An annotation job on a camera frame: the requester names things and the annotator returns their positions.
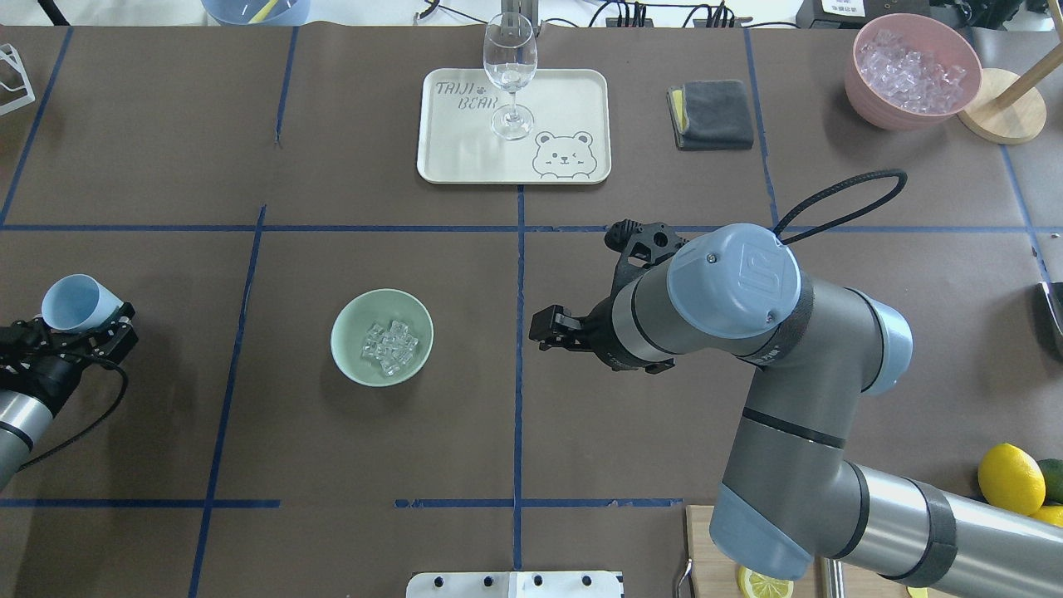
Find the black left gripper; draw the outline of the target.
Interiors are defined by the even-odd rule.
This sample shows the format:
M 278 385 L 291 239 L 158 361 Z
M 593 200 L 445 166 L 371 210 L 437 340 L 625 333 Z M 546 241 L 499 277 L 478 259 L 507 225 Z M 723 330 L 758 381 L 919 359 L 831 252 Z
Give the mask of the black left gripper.
M 136 345 L 133 304 L 123 303 L 102 325 L 84 332 L 61 332 L 43 322 L 14 321 L 1 329 L 1 389 L 43 401 L 53 414 L 75 393 L 92 365 L 122 372 Z

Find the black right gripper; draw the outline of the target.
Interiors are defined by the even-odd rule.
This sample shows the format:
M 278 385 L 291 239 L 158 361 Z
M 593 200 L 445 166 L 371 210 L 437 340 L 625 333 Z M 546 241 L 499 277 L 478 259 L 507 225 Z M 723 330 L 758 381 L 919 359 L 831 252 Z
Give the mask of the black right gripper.
M 539 351 L 593 352 L 613 371 L 642 370 L 656 375 L 675 368 L 674 357 L 649 343 L 640 330 L 631 302 L 621 298 L 600 302 L 585 319 L 553 304 L 532 315 L 529 341 Z

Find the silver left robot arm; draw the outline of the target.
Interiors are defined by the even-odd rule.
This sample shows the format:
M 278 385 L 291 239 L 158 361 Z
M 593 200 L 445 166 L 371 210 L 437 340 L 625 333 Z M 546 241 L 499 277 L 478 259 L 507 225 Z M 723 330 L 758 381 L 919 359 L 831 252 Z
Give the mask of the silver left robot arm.
M 87 435 L 118 408 L 129 385 L 121 366 L 137 341 L 133 304 L 123 302 L 101 325 L 83 332 L 61 332 L 43 317 L 13 321 L 1 329 L 1 474 L 7 485 L 16 473 Z M 92 366 L 119 374 L 121 386 L 106 410 L 83 431 L 41 452 L 31 454 L 75 394 L 84 371 Z

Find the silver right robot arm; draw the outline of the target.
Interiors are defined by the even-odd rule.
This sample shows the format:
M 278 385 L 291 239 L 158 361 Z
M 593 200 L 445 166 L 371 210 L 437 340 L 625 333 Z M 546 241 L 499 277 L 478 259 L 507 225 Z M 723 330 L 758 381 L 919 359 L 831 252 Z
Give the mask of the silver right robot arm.
M 824 557 L 954 596 L 1059 597 L 1059 527 L 845 458 L 858 398 L 910 364 L 898 311 L 806 275 L 756 224 L 690 241 L 657 224 L 620 254 L 589 315 L 549 306 L 529 337 L 612 370 L 660 372 L 705 349 L 754 365 L 709 525 L 722 554 L 781 580 Z

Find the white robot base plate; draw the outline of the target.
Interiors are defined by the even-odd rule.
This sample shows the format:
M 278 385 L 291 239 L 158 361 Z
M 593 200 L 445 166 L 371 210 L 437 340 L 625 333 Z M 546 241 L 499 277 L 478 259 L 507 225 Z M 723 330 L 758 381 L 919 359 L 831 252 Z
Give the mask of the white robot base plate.
M 421 573 L 406 597 L 624 597 L 623 576 L 601 569 L 574 571 Z

